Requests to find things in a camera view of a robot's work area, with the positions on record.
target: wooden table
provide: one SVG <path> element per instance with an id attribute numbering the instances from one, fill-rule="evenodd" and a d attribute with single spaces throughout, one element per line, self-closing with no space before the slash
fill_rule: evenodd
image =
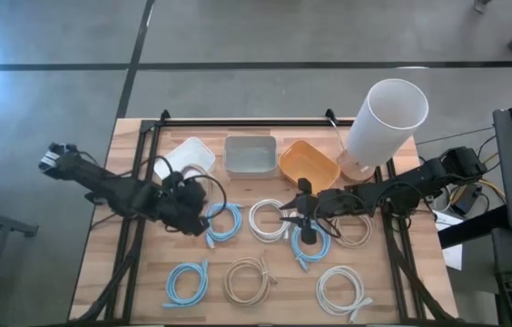
<path id="1" fill-rule="evenodd" d="M 131 169 L 140 122 L 140 119 L 121 119 L 117 122 L 106 165 L 110 171 L 122 173 Z M 340 136 L 345 137 L 348 130 L 348 127 L 340 127 Z M 225 188 L 229 202 L 244 205 L 243 224 L 231 240 L 216 243 L 215 249 L 210 250 L 204 235 L 193 237 L 181 233 L 167 233 L 162 223 L 148 222 L 133 300 L 132 323 L 343 324 L 347 322 L 347 318 L 325 313 L 317 304 L 315 296 L 315 285 L 319 277 L 329 268 L 342 264 L 348 265 L 360 275 L 365 284 L 366 296 L 373 299 L 371 306 L 359 312 L 356 323 L 398 322 L 389 257 L 379 213 L 373 219 L 376 225 L 373 237 L 364 248 L 347 249 L 333 241 L 329 254 L 320 262 L 312 263 L 309 271 L 304 272 L 295 260 L 290 243 L 261 243 L 251 234 L 248 226 L 248 211 L 253 204 L 265 198 L 286 203 L 294 197 L 296 186 L 283 177 L 261 181 L 231 180 L 222 167 L 224 139 L 230 135 L 272 135 L 276 138 L 279 154 L 297 140 L 309 142 L 331 159 L 335 159 L 340 151 L 336 131 L 332 127 L 162 128 L 159 154 L 167 154 L 192 136 L 200 138 L 216 154 L 216 169 L 213 174 Z M 397 173 L 404 173 L 418 165 L 418 153 L 413 139 L 403 144 L 395 154 L 394 162 Z M 347 183 L 339 179 L 334 186 L 342 187 L 345 184 Z M 219 202 L 222 198 L 216 190 L 214 188 L 211 203 Z M 94 221 L 109 213 L 108 208 L 98 208 Z M 433 219 L 429 213 L 417 214 L 412 218 L 409 233 L 418 275 L 443 308 L 457 316 Z M 256 220 L 265 232 L 274 231 L 280 226 L 278 214 L 272 209 L 267 212 L 262 208 Z M 85 312 L 108 282 L 113 268 L 120 221 L 119 217 L 113 218 L 91 231 L 76 286 L 71 318 Z M 213 223 L 216 231 L 227 230 L 232 224 L 231 216 L 227 212 L 223 213 Z M 365 232 L 365 227 L 357 219 L 344 219 L 342 224 L 343 233 L 348 237 L 360 237 Z M 319 248 L 320 243 L 301 246 L 306 253 L 315 253 Z M 270 273 L 276 277 L 278 284 L 271 287 L 268 298 L 258 307 L 238 307 L 228 303 L 222 289 L 222 278 L 229 264 L 246 256 L 258 258 L 265 250 Z M 162 304 L 169 301 L 165 293 L 169 272 L 179 263 L 199 263 L 206 258 L 209 261 L 209 288 L 203 300 L 191 308 L 164 309 Z M 255 294 L 259 287 L 256 272 L 246 270 L 236 276 L 234 290 L 239 296 L 251 297 Z M 195 273 L 183 275 L 177 282 L 180 296 L 191 296 L 198 281 Z M 346 279 L 333 277 L 327 285 L 326 294 L 331 301 L 340 304 L 352 302 L 355 292 Z M 404 281 L 404 289 L 410 316 L 413 316 L 407 281 Z M 117 305 L 117 308 L 123 308 L 121 289 Z"/>

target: clear plastic container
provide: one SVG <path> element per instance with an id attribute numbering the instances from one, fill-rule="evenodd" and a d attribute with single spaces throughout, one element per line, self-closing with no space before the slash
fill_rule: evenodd
<path id="1" fill-rule="evenodd" d="M 216 156 L 213 152 L 197 137 L 190 137 L 185 140 L 173 151 L 166 154 L 165 159 L 172 165 L 173 170 L 178 172 L 188 164 L 197 164 L 206 172 L 211 172 L 216 162 Z M 169 169 L 167 169 L 167 165 L 163 160 L 157 160 L 153 169 L 161 178 L 169 175 Z"/>
<path id="2" fill-rule="evenodd" d="M 304 177 L 309 180 L 314 194 L 330 188 L 339 178 L 337 163 L 322 154 L 306 141 L 299 140 L 281 155 L 282 173 L 294 183 Z"/>
<path id="3" fill-rule="evenodd" d="M 272 136 L 228 136 L 224 167 L 231 178 L 268 178 L 276 175 L 278 156 Z"/>

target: white paper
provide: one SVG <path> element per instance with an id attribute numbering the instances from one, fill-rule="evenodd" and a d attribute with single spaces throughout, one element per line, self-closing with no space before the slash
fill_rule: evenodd
<path id="1" fill-rule="evenodd" d="M 463 222 L 462 220 L 456 217 L 452 217 L 446 213 L 441 213 L 435 210 L 434 213 L 436 213 L 436 216 L 438 217 L 438 221 L 436 222 L 436 229 L 438 231 L 444 230 L 451 225 Z M 462 244 L 454 245 L 442 250 L 442 252 L 444 253 L 444 261 L 446 262 L 446 266 L 457 269 L 459 271 L 462 270 Z"/>

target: white cylindrical container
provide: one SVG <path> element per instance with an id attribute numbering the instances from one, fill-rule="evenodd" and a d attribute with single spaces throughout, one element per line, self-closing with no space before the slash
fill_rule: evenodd
<path id="1" fill-rule="evenodd" d="M 387 79 L 373 85 L 351 126 L 338 162 L 359 181 L 384 164 L 428 117 L 428 99 L 414 84 Z"/>

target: black floor stripe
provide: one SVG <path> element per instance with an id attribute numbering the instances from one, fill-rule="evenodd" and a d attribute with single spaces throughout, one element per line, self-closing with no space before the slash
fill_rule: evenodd
<path id="1" fill-rule="evenodd" d="M 234 62 L 234 63 L 139 63 L 147 33 L 146 20 L 137 35 L 129 64 L 0 64 L 0 72 L 15 71 L 112 71 L 112 70 L 158 70 L 158 71 L 202 71 L 202 70 L 272 70 L 272 69 L 390 69 L 390 68 L 512 68 L 512 61 L 490 62 Z"/>
<path id="2" fill-rule="evenodd" d="M 129 64 L 0 64 L 0 72 L 119 71 Z"/>
<path id="3" fill-rule="evenodd" d="M 147 28 L 149 26 L 154 4 L 155 0 L 147 0 L 145 3 L 143 17 L 141 19 L 141 24 L 139 25 L 139 33 L 137 34 L 137 40 L 135 41 L 135 47 L 133 48 L 133 55 L 131 56 L 131 62 L 129 63 L 129 70 L 127 71 L 127 77 L 125 78 L 115 119 L 124 118 L 127 115 L 127 107 L 129 106 L 129 99 L 131 98 L 131 91 L 133 90 L 133 84 L 135 83 L 135 76 L 137 75 L 137 68 L 139 60 L 141 59 L 141 53 L 143 52 L 143 44 L 145 43 L 145 36 L 147 35 Z"/>
<path id="4" fill-rule="evenodd" d="M 267 69 L 387 69 L 387 68 L 512 68 L 496 62 L 262 62 L 262 63 L 142 63 L 139 70 L 267 70 Z"/>

